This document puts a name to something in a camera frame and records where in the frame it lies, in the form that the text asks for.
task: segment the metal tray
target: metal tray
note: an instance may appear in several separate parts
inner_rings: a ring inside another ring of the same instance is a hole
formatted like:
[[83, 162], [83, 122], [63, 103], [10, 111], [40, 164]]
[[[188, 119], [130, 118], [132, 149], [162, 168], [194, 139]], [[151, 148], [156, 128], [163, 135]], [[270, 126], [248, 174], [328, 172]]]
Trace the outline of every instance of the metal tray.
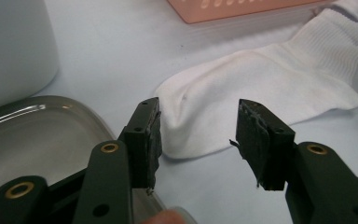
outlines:
[[[92, 149], [114, 139], [102, 121], [77, 101], [39, 96], [0, 107], [0, 185], [22, 175], [54, 184], [87, 167]], [[156, 194], [133, 191], [135, 221], [162, 210]]]

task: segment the brass insert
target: brass insert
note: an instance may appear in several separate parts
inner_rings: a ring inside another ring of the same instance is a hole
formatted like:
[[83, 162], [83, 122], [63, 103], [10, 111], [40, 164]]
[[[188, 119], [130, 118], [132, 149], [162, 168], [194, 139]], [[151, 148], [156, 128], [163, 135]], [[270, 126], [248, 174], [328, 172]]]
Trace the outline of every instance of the brass insert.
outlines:
[[34, 183], [22, 182], [8, 189], [5, 196], [9, 199], [18, 199], [24, 196], [25, 194], [31, 192], [33, 188], [34, 188]]
[[307, 150], [318, 155], [326, 155], [327, 149], [318, 145], [307, 145]]
[[109, 143], [101, 147], [101, 151], [104, 153], [112, 153], [118, 150], [118, 144]]

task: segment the white sock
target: white sock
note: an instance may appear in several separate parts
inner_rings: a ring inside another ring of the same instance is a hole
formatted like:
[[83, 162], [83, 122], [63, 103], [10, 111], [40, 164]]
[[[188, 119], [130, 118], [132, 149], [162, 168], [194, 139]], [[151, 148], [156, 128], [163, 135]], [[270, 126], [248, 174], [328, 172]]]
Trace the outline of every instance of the white sock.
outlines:
[[[358, 20], [358, 9], [354, 13]], [[187, 69], [156, 91], [164, 153], [184, 159], [230, 147], [240, 98], [265, 105], [287, 124], [335, 108], [353, 109], [357, 66], [358, 22], [325, 9], [288, 42]]]

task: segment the white table surface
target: white table surface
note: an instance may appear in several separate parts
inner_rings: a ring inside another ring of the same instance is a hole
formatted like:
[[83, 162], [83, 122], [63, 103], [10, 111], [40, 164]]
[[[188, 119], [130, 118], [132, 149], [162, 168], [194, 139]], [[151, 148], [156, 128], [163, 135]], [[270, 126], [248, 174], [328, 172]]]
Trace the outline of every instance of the white table surface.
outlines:
[[[46, 3], [61, 69], [37, 95], [87, 105], [115, 135], [168, 77], [239, 49], [285, 41], [312, 17], [315, 6], [185, 24], [165, 0]], [[358, 91], [358, 74], [353, 87]], [[330, 111], [292, 128], [297, 143], [332, 147], [358, 175], [358, 108]], [[159, 162], [160, 199], [168, 207], [184, 207], [201, 224], [292, 222], [284, 192], [257, 189], [236, 148], [195, 160], [163, 156]]]

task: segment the pink container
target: pink container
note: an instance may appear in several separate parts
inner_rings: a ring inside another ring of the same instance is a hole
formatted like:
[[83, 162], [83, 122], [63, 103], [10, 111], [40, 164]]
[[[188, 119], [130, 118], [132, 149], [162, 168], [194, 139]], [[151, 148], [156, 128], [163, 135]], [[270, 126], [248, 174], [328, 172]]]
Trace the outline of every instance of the pink container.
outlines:
[[326, 0], [168, 0], [187, 23], [211, 21]]

